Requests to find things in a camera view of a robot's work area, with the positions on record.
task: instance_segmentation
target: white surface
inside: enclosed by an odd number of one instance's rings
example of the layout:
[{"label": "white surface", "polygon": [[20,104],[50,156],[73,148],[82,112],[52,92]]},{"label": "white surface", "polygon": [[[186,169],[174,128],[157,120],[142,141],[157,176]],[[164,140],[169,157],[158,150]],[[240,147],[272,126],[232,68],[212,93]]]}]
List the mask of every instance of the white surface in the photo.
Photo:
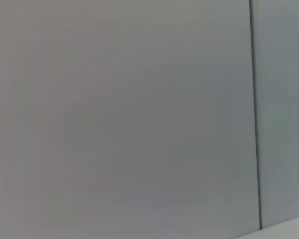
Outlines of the white surface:
[{"label": "white surface", "polygon": [[237,239],[299,239],[299,218],[268,227]]},{"label": "white surface", "polygon": [[299,216],[299,0],[256,0],[260,179],[265,227]]},{"label": "white surface", "polygon": [[0,239],[232,239],[256,175],[247,0],[0,0]]}]

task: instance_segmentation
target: vertical line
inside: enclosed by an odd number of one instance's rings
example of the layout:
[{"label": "vertical line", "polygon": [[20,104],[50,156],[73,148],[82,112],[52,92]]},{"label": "vertical line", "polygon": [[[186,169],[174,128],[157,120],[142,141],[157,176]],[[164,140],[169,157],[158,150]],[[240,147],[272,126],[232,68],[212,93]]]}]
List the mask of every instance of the vertical line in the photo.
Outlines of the vertical line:
[{"label": "vertical line", "polygon": [[260,165],[259,165],[259,137],[258,137],[258,116],[257,116],[257,89],[256,89],[256,58],[255,58],[255,25],[254,25],[254,6],[253,0],[249,0],[250,15],[250,37],[251,54],[253,68],[253,90],[254,90],[254,116],[255,116],[255,138],[256,138],[256,161],[257,161],[257,184],[258,184],[258,210],[259,210],[259,229],[263,228],[261,185],[260,185]]}]

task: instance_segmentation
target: gray wall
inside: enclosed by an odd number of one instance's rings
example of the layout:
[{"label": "gray wall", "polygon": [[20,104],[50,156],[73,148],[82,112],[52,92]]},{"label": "gray wall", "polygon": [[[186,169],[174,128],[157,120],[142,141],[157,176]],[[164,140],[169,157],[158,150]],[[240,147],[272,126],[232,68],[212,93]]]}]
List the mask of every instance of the gray wall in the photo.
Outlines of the gray wall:
[{"label": "gray wall", "polygon": [[260,179],[265,227],[299,216],[299,0],[256,0]]},{"label": "gray wall", "polygon": [[0,1],[0,239],[258,227],[247,0]]}]

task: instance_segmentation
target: white wall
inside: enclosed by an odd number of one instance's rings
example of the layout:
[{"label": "white wall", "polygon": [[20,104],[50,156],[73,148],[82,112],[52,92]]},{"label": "white wall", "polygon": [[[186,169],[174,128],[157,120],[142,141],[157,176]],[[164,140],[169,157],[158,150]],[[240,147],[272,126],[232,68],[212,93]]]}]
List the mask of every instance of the white wall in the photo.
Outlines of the white wall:
[{"label": "white wall", "polygon": [[299,216],[299,0],[256,0],[260,178],[265,227]]},{"label": "white wall", "polygon": [[0,1],[0,239],[232,239],[256,175],[248,1]]}]

